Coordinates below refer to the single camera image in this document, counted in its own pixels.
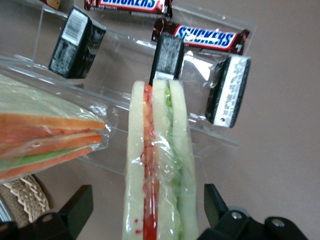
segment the black bracket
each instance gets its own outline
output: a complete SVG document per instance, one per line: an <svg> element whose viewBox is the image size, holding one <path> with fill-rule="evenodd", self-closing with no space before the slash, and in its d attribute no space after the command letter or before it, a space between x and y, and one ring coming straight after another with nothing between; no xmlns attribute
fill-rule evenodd
<svg viewBox="0 0 320 240"><path fill-rule="evenodd" d="M308 240L290 220L272 216L264 224L229 210L214 184L204 185L204 210L210 227L198 240Z"/></svg>

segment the tomato slice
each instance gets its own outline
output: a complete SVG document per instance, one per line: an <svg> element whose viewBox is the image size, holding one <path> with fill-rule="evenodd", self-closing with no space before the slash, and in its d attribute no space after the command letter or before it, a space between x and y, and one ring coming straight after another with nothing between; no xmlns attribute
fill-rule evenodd
<svg viewBox="0 0 320 240"><path fill-rule="evenodd" d="M156 158L156 140L154 134L154 119L152 111L152 87L144 85L143 92L143 134L144 134L144 213L143 240L157 239L158 225L158 192L157 179L158 162Z"/></svg>

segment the snickers wrapper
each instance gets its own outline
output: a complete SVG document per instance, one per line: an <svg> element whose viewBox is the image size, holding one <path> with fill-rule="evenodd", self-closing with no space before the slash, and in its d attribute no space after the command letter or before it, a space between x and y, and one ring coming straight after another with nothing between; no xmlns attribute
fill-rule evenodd
<svg viewBox="0 0 320 240"><path fill-rule="evenodd" d="M154 23L151 40L157 41L163 33L182 38L186 46L242 55L250 31L245 29L241 33L236 33L212 30L186 26L167 21L164 18L157 19Z"/></svg>
<svg viewBox="0 0 320 240"><path fill-rule="evenodd" d="M172 18L172 0L84 0L88 11L128 12L145 17Z"/></svg>

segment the snickers logo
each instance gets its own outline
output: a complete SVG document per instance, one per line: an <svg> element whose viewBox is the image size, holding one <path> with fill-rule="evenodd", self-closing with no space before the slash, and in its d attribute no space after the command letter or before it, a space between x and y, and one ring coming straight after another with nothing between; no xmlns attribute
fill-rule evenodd
<svg viewBox="0 0 320 240"><path fill-rule="evenodd" d="M224 50L232 45L237 33L180 25L175 30L174 36L182 38L184 43L190 46Z"/></svg>
<svg viewBox="0 0 320 240"><path fill-rule="evenodd" d="M157 6L156 0L100 0L99 5L115 8L131 8L154 10Z"/></svg>

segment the wrapped sandwich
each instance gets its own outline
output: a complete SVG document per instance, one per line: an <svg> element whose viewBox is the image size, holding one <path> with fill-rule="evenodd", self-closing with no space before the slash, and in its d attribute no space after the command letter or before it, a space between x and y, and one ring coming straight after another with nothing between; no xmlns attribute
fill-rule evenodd
<svg viewBox="0 0 320 240"><path fill-rule="evenodd" d="M104 128L96 114L0 75L0 179L85 155Z"/></svg>
<svg viewBox="0 0 320 240"><path fill-rule="evenodd" d="M178 81L134 83L125 180L122 240L198 237L195 162Z"/></svg>

